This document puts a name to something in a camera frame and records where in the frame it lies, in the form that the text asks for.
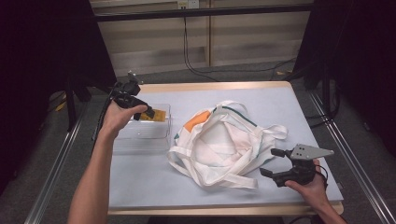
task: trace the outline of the white bag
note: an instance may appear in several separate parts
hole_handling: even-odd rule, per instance
[[[244,111],[230,104],[238,104]],[[281,125],[257,126],[248,119],[244,105],[224,101],[197,112],[177,133],[167,157],[201,187],[256,189],[257,180],[243,175],[272,158],[270,149],[276,147],[276,139],[285,139],[287,134]]]

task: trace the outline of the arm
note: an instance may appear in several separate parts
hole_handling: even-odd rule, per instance
[[[319,165],[319,161],[314,160],[314,164]],[[298,191],[303,196],[305,202],[314,209],[325,223],[346,223],[330,204],[323,185],[323,179],[319,175],[315,175],[314,180],[307,185],[302,186],[291,180],[286,181],[285,185]]]
[[[90,163],[73,196],[68,223],[106,223],[114,140],[133,114],[146,110],[145,105],[122,109],[111,102],[93,147]]]

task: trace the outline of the wall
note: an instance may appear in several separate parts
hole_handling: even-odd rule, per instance
[[[253,7],[312,0],[206,0],[200,7]],[[98,1],[95,13],[177,9],[177,1]],[[194,67],[281,61],[295,57],[309,12],[187,18],[189,59]],[[181,18],[99,24],[117,76],[185,69]]]

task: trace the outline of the clear plastic container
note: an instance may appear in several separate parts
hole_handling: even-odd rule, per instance
[[[144,150],[168,150],[171,143],[170,105],[150,105],[166,112],[165,121],[131,119],[114,142],[114,154]]]

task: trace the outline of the black pole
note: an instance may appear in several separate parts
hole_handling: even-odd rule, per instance
[[[324,64],[323,78],[322,78],[322,103],[326,114],[332,119],[332,111],[330,106],[330,74],[329,66]]]
[[[65,92],[66,92],[66,102],[67,102],[67,115],[69,116],[69,127],[67,129],[68,132],[72,131],[77,121],[72,82],[73,81],[70,75],[67,76]]]
[[[197,9],[175,9],[150,12],[134,13],[104,13],[95,14],[96,21],[137,21],[166,18],[184,18],[184,17],[203,17],[203,16],[224,16],[240,14],[261,14],[261,13],[279,13],[279,12],[299,12],[311,11],[314,8],[321,7],[338,7],[339,4],[295,4],[279,5],[265,7],[220,7],[220,8],[197,8]]]

